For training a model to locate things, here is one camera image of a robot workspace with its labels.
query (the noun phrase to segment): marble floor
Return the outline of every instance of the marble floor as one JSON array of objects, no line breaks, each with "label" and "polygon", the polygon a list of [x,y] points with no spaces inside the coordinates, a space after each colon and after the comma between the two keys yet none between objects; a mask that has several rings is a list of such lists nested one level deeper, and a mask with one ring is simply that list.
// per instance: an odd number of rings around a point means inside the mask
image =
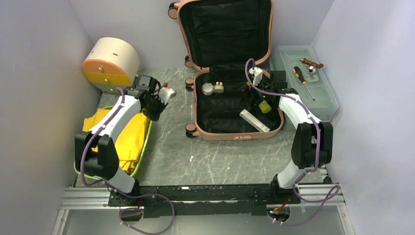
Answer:
[{"label": "marble floor", "polygon": [[[197,70],[189,68],[139,71],[168,82],[177,95],[160,120],[153,123],[136,178],[147,186],[269,183],[290,162],[295,132],[281,130],[272,138],[250,141],[187,138],[184,127],[194,123],[191,108],[194,100],[192,92],[185,90],[184,81],[196,73]],[[114,105],[118,97],[104,93],[98,107]],[[303,180],[305,183],[321,181],[318,171]],[[82,187],[81,180],[77,180],[76,186]]]}]

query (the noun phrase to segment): open suitcase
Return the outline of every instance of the open suitcase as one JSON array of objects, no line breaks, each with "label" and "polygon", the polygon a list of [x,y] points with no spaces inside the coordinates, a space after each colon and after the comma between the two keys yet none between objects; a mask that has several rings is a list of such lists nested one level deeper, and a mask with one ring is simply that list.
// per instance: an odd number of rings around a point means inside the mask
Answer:
[{"label": "open suitcase", "polygon": [[[195,123],[186,126],[186,135],[209,141],[274,136],[283,124],[279,99],[269,102],[271,110],[265,114],[252,105],[244,69],[249,58],[258,65],[271,53],[272,0],[182,0],[170,4],[168,14],[179,21],[188,52],[185,65],[200,70],[185,81],[195,99]],[[287,86],[284,71],[263,71],[263,80]],[[222,93],[206,95],[205,83],[220,83]],[[259,132],[245,121],[239,115],[244,109],[270,131]]]}]

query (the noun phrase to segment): white cap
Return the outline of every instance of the white cap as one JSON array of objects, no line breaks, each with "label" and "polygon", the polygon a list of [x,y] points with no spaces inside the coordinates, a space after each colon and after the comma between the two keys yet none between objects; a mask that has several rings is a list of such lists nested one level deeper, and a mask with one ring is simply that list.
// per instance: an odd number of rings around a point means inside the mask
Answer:
[{"label": "white cap", "polygon": [[213,93],[213,85],[211,83],[205,83],[202,86],[202,92],[205,95],[211,95]]}]

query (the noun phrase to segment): cylindrical storage box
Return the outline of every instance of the cylindrical storage box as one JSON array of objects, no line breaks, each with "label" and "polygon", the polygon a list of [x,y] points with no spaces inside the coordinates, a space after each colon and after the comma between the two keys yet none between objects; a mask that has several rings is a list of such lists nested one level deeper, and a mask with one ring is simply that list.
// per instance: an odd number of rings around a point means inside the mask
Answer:
[{"label": "cylindrical storage box", "polygon": [[140,67],[136,50],[118,38],[101,38],[82,64],[87,79],[105,92],[133,84]]}]

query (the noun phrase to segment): yellow cloth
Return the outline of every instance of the yellow cloth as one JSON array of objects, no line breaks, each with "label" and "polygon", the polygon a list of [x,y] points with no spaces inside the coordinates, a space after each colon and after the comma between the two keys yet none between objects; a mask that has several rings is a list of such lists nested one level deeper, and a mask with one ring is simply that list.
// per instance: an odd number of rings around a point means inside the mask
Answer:
[{"label": "yellow cloth", "polygon": [[[110,110],[98,109],[96,113],[84,120],[83,131],[89,131],[97,125]],[[115,143],[115,149],[119,158],[119,167],[124,171],[133,171],[144,145],[145,136],[150,119],[144,114],[136,114],[122,130]]]}]

